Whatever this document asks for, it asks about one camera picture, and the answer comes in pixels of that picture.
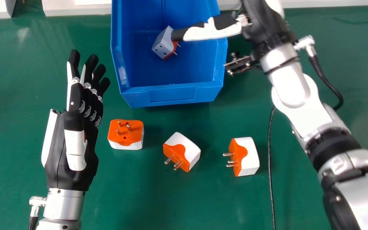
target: robotic hand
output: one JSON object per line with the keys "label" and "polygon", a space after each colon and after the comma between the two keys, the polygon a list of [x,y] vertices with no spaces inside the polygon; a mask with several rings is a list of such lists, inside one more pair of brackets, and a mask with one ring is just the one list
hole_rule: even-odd
{"label": "robotic hand", "polygon": [[260,63],[272,83],[274,105],[288,117],[318,172],[330,225],[334,230],[368,230],[368,150],[361,148],[336,112],[320,101],[315,82],[303,73],[297,51],[305,49],[319,77],[339,96],[323,75],[314,39],[307,36],[298,41],[285,22],[279,0],[242,0],[242,7],[244,12],[236,19],[217,16],[168,34],[163,31],[155,45],[242,34],[254,51],[242,58],[233,55],[226,64],[228,73]]}
{"label": "robotic hand", "polygon": [[67,61],[67,105],[60,113],[51,109],[42,147],[48,195],[33,196],[29,230],[35,230],[39,208],[44,219],[37,230],[79,230],[86,191],[98,166],[95,153],[98,129],[103,116],[103,93],[110,85],[103,78],[106,68],[92,54],[79,75],[80,54],[72,50]]}

